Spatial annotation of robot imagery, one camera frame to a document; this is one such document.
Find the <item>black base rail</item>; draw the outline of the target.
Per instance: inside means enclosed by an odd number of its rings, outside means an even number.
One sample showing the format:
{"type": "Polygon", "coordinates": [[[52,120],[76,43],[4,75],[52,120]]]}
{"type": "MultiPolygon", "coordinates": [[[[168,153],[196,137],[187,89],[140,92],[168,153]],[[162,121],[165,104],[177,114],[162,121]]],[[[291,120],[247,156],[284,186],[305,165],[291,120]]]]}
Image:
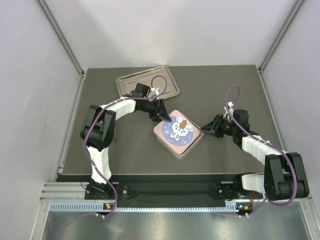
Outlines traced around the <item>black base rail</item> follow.
{"type": "Polygon", "coordinates": [[[85,200],[116,200],[118,207],[222,207],[227,201],[260,200],[257,192],[240,193],[236,174],[118,174],[113,187],[100,192],[86,186],[85,200]]]}

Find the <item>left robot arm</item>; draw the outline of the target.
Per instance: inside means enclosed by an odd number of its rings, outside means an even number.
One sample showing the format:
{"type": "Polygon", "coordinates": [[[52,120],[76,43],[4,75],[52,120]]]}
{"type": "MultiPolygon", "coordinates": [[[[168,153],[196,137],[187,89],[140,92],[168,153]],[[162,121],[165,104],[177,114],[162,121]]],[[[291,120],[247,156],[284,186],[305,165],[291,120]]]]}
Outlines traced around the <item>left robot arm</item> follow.
{"type": "Polygon", "coordinates": [[[91,105],[86,113],[80,137],[83,139],[83,150],[88,157],[92,175],[89,184],[96,189],[102,198],[109,198],[114,191],[109,182],[112,173],[109,166],[109,147],[114,138],[115,124],[120,118],[137,112],[148,113],[155,122],[171,118],[167,113],[164,99],[165,90],[138,83],[130,94],[106,105],[91,105]]]}

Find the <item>silver tin lid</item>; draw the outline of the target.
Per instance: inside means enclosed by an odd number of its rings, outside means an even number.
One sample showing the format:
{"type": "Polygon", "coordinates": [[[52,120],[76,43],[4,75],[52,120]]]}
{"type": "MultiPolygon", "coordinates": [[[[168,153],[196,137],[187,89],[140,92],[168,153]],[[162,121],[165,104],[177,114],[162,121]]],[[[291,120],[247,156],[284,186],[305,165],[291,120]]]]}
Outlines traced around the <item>silver tin lid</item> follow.
{"type": "Polygon", "coordinates": [[[171,122],[163,120],[154,127],[153,132],[156,137],[165,139],[175,146],[185,148],[200,133],[203,133],[195,123],[180,111],[173,110],[169,116],[171,122]]]}

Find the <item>metal tongs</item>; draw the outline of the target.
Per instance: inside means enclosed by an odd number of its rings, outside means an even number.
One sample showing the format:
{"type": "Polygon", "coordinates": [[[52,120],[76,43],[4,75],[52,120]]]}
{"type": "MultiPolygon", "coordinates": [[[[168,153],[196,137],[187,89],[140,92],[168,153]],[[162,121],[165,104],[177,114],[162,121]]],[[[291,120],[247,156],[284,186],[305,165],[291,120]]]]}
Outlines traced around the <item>metal tongs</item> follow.
{"type": "Polygon", "coordinates": [[[118,135],[117,135],[117,131],[116,131],[116,128],[114,127],[114,131],[113,131],[113,139],[112,141],[114,143],[117,143],[118,142],[118,135]]]}

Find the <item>silver metal tray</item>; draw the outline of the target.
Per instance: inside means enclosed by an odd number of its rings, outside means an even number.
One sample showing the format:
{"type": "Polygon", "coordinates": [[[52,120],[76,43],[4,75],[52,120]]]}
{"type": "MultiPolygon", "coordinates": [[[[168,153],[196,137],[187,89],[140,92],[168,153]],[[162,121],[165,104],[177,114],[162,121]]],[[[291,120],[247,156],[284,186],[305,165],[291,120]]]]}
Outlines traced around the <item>silver metal tray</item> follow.
{"type": "Polygon", "coordinates": [[[130,94],[136,88],[137,83],[159,89],[159,92],[163,91],[167,84],[166,90],[161,96],[163,99],[175,97],[180,93],[176,80],[166,65],[120,76],[115,80],[115,83],[120,96],[130,94]]]}

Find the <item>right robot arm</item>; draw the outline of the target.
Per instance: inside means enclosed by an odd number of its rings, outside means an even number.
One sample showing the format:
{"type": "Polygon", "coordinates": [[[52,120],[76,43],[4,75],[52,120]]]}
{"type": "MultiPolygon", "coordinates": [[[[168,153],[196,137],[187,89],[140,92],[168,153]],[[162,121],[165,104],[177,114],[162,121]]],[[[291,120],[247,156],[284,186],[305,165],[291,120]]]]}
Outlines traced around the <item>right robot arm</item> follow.
{"type": "Polygon", "coordinates": [[[277,150],[251,131],[246,110],[236,109],[232,116],[219,113],[201,127],[201,131],[216,138],[232,137],[235,145],[263,164],[263,174],[243,173],[235,177],[233,192],[237,197],[245,198],[251,191],[264,194],[271,201],[302,199],[309,195],[302,156],[277,150]]]}

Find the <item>pink square tin box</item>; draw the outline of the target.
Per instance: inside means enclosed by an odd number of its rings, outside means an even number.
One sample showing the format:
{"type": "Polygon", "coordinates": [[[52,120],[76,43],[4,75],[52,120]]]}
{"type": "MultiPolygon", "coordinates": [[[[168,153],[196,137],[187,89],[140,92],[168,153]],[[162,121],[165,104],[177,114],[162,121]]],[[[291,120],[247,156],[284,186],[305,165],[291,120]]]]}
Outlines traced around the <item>pink square tin box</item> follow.
{"type": "Polygon", "coordinates": [[[161,137],[156,137],[156,139],[177,159],[183,159],[203,138],[203,133],[201,132],[190,144],[187,144],[186,147],[177,146],[171,144],[169,141],[162,139],[161,137]]]}

